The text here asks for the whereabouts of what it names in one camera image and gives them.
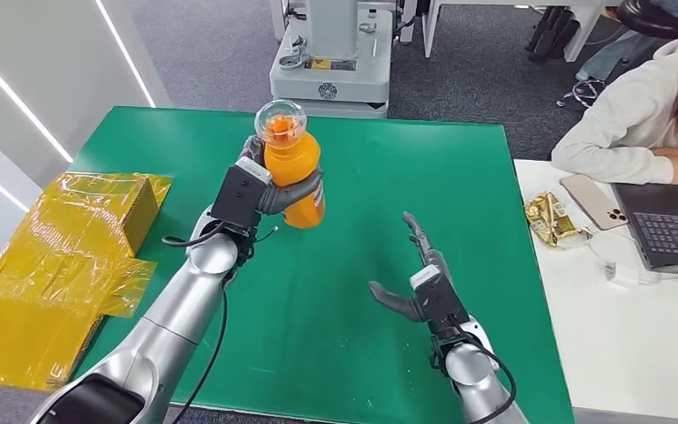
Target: plastic bottle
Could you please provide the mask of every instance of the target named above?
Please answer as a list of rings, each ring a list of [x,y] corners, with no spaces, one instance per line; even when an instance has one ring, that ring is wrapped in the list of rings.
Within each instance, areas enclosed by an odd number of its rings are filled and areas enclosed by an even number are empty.
[[[266,142],[264,163],[274,183],[289,186],[318,168],[320,147],[305,130],[308,116],[289,100],[267,103],[256,114],[256,133]],[[284,210],[284,222],[296,228],[311,228],[323,218],[323,183],[301,201]]]

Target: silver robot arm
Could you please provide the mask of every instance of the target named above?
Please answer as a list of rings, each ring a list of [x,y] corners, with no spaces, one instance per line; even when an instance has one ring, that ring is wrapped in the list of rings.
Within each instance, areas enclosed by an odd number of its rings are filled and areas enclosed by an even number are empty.
[[[197,227],[213,221],[207,211]],[[225,233],[187,250],[183,266],[128,336],[46,399],[30,423],[162,423],[238,257],[236,243]]]
[[[320,169],[288,187],[272,184],[263,141],[251,137],[201,214],[183,266],[131,332],[100,362],[56,391],[30,424],[161,424],[193,352],[221,302],[225,285],[253,254],[261,214],[282,212],[315,191]]]
[[[414,296],[403,298],[372,281],[373,297],[383,306],[414,322],[426,322],[433,341],[431,365],[451,381],[467,424],[528,424],[516,404],[513,376],[494,355],[482,326],[464,309],[443,255],[434,250],[417,218],[404,212],[412,229],[410,240],[424,264],[410,278]],[[509,393],[496,376],[502,369],[510,380]]]

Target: white hoodie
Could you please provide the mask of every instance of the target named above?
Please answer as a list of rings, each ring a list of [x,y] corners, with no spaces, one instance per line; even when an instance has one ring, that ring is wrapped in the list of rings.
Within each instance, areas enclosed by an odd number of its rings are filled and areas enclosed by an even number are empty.
[[[552,152],[555,167],[607,183],[672,182],[672,163],[650,148],[678,147],[678,40],[610,84]]]

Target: plastic wrap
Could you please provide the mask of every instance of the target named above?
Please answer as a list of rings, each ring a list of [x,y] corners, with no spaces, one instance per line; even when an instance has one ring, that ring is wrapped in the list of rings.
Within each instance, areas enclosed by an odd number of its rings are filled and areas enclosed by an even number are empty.
[[[66,382],[103,314],[132,316],[155,264],[135,259],[170,178],[64,173],[0,255],[0,384]]]

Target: green tabletop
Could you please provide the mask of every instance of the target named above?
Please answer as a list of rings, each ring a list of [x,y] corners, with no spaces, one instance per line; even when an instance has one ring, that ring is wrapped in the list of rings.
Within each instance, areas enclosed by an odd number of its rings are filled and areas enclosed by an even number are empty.
[[[572,423],[554,334],[516,175],[499,125],[311,117],[321,144],[326,215],[280,230],[228,288],[222,350],[195,404],[351,423],[458,423],[446,379],[430,368],[426,325],[376,304],[377,280],[410,294],[421,268],[402,212],[416,215],[446,256],[456,289],[513,372],[532,423]],[[171,175],[172,188],[139,258],[157,269],[146,310],[184,262],[165,246],[187,236],[213,201],[253,114],[114,108],[71,170]],[[107,354],[139,319],[109,318],[78,373]],[[174,400],[185,401],[217,339],[220,317],[196,351]]]

